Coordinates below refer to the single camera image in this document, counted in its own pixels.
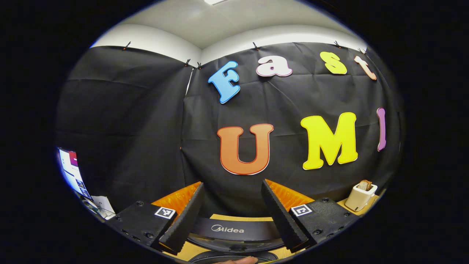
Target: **ceiling light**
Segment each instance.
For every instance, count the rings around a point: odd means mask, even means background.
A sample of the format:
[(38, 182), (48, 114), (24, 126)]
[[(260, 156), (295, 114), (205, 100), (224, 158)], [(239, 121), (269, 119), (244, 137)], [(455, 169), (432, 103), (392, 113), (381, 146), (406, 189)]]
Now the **ceiling light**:
[(204, 0), (207, 4), (211, 4), (211, 5), (214, 5), (214, 4), (218, 4), (220, 2), (223, 2), (223, 1), (226, 1), (226, 0)]

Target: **bread slice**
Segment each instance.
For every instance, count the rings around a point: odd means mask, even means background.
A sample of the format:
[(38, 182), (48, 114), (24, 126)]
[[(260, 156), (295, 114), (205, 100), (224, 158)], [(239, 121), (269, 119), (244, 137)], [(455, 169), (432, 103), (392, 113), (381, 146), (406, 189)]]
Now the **bread slice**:
[(364, 191), (369, 191), (371, 189), (371, 182), (364, 179), (360, 181), (357, 188)]

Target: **hand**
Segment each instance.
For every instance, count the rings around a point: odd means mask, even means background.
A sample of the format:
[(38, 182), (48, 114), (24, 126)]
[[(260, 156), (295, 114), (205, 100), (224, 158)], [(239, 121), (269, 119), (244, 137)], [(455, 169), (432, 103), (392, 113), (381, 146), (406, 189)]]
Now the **hand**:
[(257, 258), (253, 256), (248, 256), (238, 260), (227, 260), (224, 262), (217, 262), (213, 264), (256, 264)]

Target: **white wall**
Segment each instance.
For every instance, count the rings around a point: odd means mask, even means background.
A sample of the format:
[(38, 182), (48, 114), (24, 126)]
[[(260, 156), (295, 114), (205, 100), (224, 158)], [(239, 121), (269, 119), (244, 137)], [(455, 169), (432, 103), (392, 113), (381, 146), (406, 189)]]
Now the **white wall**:
[(287, 42), (334, 44), (334, 41), (355, 50), (366, 50), (367, 47), (363, 40), (335, 30), (307, 25), (280, 25), (246, 31), (212, 44), (202, 50), (200, 62), (205, 64), (228, 54), (254, 48), (253, 42), (261, 47)]
[(126, 46), (144, 49), (181, 62), (190, 59), (189, 64), (197, 67), (197, 62), (205, 64), (220, 57), (239, 52), (256, 46), (266, 46), (288, 42), (321, 42), (333, 44), (334, 41), (341, 46), (351, 49), (366, 50), (366, 43), (345, 33), (316, 26), (307, 25), (280, 25), (264, 27), (246, 31), (217, 43), (205, 49), (177, 37), (166, 31), (137, 24), (121, 24), (113, 27), (101, 36), (91, 47), (97, 46)]
[(129, 41), (129, 47), (156, 52), (181, 62), (190, 59), (189, 64), (194, 67), (197, 67), (202, 52), (199, 47), (171, 33), (136, 24), (120, 24), (111, 28), (91, 47), (125, 47)]

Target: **white ceiling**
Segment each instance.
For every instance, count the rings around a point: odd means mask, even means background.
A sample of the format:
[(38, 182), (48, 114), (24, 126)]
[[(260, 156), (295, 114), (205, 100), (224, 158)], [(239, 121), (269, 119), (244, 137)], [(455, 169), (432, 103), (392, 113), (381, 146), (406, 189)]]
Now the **white ceiling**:
[(181, 37), (203, 49), (245, 31), (276, 25), (313, 25), (357, 36), (320, 11), (296, 0), (164, 0), (119, 24), (140, 24)]

